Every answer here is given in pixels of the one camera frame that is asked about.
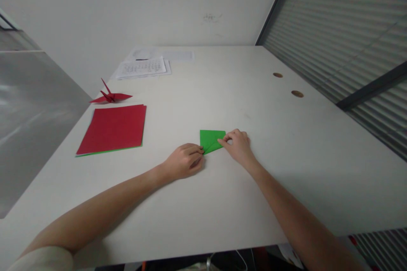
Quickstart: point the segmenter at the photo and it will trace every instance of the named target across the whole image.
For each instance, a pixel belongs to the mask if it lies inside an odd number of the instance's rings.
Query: white table
[[[336,235],[407,225],[407,165],[263,47],[185,47],[160,78],[111,80],[134,97],[91,105],[4,220],[0,269],[64,212],[139,175],[200,129],[246,130],[255,155]],[[283,74],[276,78],[273,72]],[[292,90],[305,97],[297,98]],[[143,147],[75,158],[95,108],[147,105]],[[75,257],[78,267],[286,242],[249,174],[219,149],[205,169],[168,185],[107,237]]]

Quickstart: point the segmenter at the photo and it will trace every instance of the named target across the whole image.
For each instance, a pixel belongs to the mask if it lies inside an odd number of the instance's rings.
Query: white sleeve
[[[69,251],[49,246],[27,253],[8,271],[71,271],[72,268],[73,257]]]

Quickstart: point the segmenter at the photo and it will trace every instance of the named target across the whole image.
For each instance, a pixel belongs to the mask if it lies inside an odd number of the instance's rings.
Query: origami crane
[[[102,78],[102,81],[103,81],[103,84],[105,85],[105,87],[106,87],[106,89],[108,91],[108,94],[101,91],[103,96],[99,97],[99,98],[97,98],[97,99],[95,99],[93,101],[90,101],[90,102],[104,102],[104,101],[116,102],[118,100],[126,100],[126,99],[133,96],[133,95],[127,95],[127,94],[123,94],[123,93],[111,93],[109,88],[107,87],[105,81],[103,80],[103,78]]]

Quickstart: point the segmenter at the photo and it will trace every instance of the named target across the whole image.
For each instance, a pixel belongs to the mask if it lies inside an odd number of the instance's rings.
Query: stack of red paper
[[[142,145],[147,106],[95,109],[77,155],[90,155]]]

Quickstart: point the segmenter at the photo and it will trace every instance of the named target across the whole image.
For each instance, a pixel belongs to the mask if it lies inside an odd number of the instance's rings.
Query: right hand
[[[247,169],[249,165],[256,162],[256,157],[250,149],[250,139],[245,131],[241,132],[239,129],[235,129],[227,133],[223,139],[218,139],[218,142],[244,168]]]

